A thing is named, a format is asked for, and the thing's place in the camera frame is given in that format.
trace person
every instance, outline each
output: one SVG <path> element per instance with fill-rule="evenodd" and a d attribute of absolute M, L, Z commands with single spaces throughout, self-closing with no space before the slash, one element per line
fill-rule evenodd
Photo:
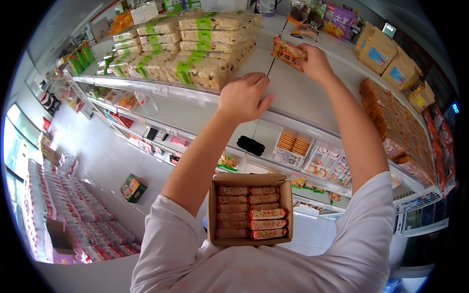
<path fill-rule="evenodd" d="M 322 255 L 304 256 L 279 246 L 197 246 L 195 216 L 213 170 L 235 128 L 261 117 L 275 95 L 269 79 L 251 73 L 221 92 L 211 120 L 169 175 L 145 219 L 142 251 L 131 292 L 380 292 L 389 276 L 394 207 L 389 166 L 380 136 L 362 106 L 334 74 L 326 55 L 299 45 L 297 60 L 326 91 L 353 178 L 353 196 L 335 221 L 337 234 Z"/>

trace purple snack bag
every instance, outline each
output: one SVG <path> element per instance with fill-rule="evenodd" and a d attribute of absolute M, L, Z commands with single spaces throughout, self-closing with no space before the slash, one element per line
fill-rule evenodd
<path fill-rule="evenodd" d="M 333 35 L 341 41 L 345 41 L 345 39 L 347 39 L 350 26 L 355 19 L 355 13 L 335 6 L 329 2 L 326 2 L 326 5 L 327 10 L 325 11 L 323 19 L 323 31 Z"/>

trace white shirt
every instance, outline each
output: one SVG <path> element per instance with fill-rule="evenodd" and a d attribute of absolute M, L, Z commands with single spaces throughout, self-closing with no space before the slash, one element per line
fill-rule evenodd
<path fill-rule="evenodd" d="M 392 193 L 388 171 L 366 182 L 335 221 L 331 247 L 318 256 L 276 245 L 223 249 L 207 240 L 199 248 L 195 231 L 202 223 L 159 195 L 145 219 L 130 291 L 381 292 L 389 276 Z"/>

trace black object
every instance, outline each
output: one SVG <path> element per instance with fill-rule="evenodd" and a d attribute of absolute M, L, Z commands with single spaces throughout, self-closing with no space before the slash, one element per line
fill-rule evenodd
<path fill-rule="evenodd" d="M 158 130 L 156 130 L 154 128 L 150 128 L 150 131 L 147 134 L 147 138 L 149 140 L 153 140 L 153 139 L 155 139 L 155 136 L 156 136 L 157 133 L 158 133 Z"/>
<path fill-rule="evenodd" d="M 250 152 L 258 157 L 261 156 L 265 150 L 265 146 L 263 144 L 258 143 L 255 140 L 244 135 L 242 135 L 238 139 L 238 142 L 236 144 L 243 150 L 246 150 L 247 152 Z"/>

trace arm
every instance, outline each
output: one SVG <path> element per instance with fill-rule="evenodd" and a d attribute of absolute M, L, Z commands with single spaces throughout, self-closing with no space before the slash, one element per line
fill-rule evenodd
<path fill-rule="evenodd" d="M 258 119 L 272 104 L 275 94 L 259 102 L 269 83 L 264 73 L 256 72 L 223 88 L 217 111 L 169 175 L 162 195 L 194 217 L 197 215 L 210 188 L 217 161 L 236 127 Z"/>
<path fill-rule="evenodd" d="M 389 171 L 383 143 L 373 122 L 344 83 L 334 74 L 325 53 L 308 44 L 298 47 L 306 50 L 308 61 L 297 60 L 305 73 L 326 91 L 353 178 L 355 193 L 371 177 Z"/>

